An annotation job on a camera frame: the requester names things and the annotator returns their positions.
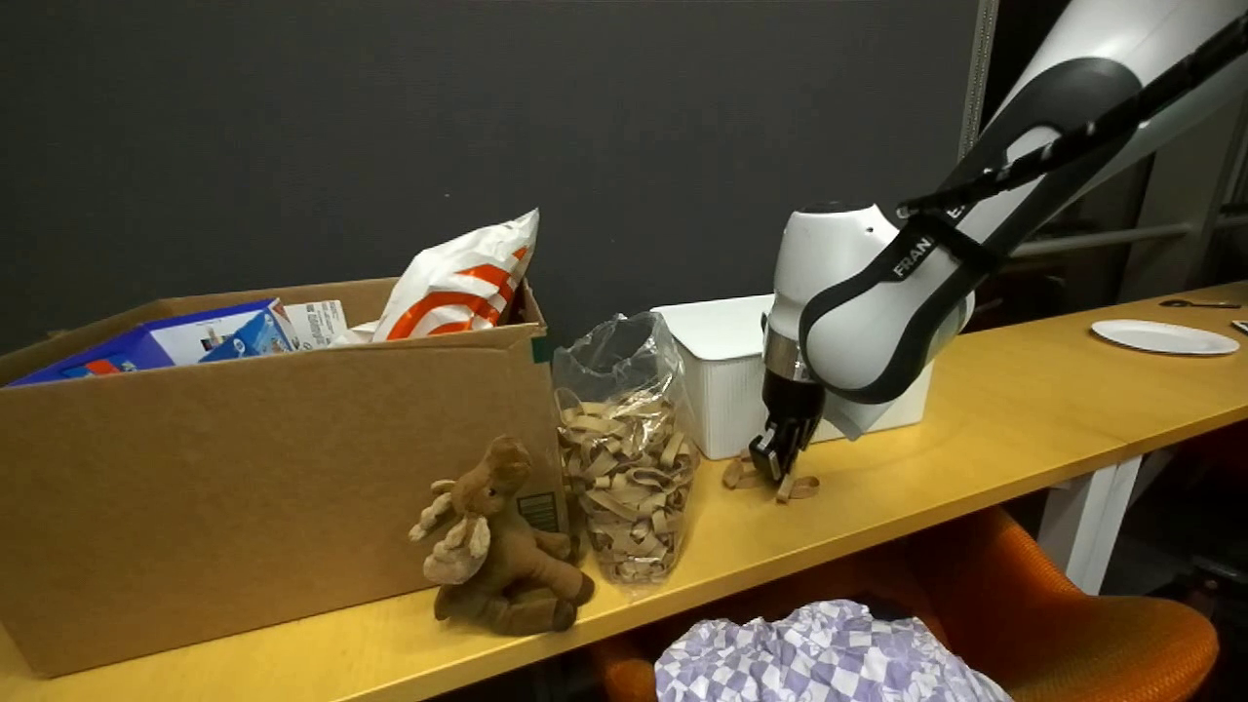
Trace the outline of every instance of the chair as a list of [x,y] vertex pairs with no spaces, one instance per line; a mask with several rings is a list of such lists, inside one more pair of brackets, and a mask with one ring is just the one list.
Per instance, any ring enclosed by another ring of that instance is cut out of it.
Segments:
[[603,639],[589,660],[603,698],[645,702],[655,698],[653,660],[694,620],[784,615],[828,596],[915,611],[1017,702],[1179,702],[1193,698],[1218,661],[1218,626],[1199,609],[1079,591],[998,508]]

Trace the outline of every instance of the snack package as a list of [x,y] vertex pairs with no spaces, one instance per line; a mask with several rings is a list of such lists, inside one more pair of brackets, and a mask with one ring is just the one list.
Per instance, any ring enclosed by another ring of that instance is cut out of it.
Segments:
[[424,340],[494,326],[532,253],[538,210],[420,249],[398,277],[374,340]]
[[597,325],[555,352],[558,440],[576,483],[601,573],[658,585],[683,550],[694,447],[675,424],[677,360],[655,335],[658,314]]

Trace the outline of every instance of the brown plush toy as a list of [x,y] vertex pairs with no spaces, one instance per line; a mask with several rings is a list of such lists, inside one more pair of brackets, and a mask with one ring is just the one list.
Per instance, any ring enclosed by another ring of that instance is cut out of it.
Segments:
[[459,522],[424,557],[438,581],[438,620],[476,620],[503,637],[563,633],[594,596],[594,581],[567,561],[567,535],[533,531],[515,496],[533,473],[533,455],[515,437],[499,437],[459,479],[438,479],[438,499],[411,531],[429,538],[449,516]]

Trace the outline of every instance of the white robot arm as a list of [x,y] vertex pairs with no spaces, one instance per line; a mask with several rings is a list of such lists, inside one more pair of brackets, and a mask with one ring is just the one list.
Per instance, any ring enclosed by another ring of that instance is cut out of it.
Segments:
[[1026,235],[1248,86],[1244,52],[1248,0],[1071,0],[936,196],[793,214],[758,468],[779,483],[818,416],[862,437]]

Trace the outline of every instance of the wooden table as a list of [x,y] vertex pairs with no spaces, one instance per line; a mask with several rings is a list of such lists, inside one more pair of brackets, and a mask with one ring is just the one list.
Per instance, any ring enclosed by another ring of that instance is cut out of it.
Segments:
[[[1248,301],[1248,286],[1188,295]],[[1157,301],[962,335],[936,361],[920,424],[815,443],[800,460],[800,473],[822,479],[811,499],[779,508],[766,492],[724,492],[724,465],[701,465],[675,576],[655,591],[601,585],[563,637],[503,639],[438,625],[434,596],[415,591],[49,684],[30,680],[0,637],[0,698],[429,698],[1060,483],[1047,538],[1067,546],[1067,561],[1097,568],[1099,557],[1104,568],[1114,520],[1087,526],[1087,477],[1135,473],[1135,455],[1248,416],[1248,352],[1122,352],[1087,335],[1109,314],[1238,335],[1238,308]]]

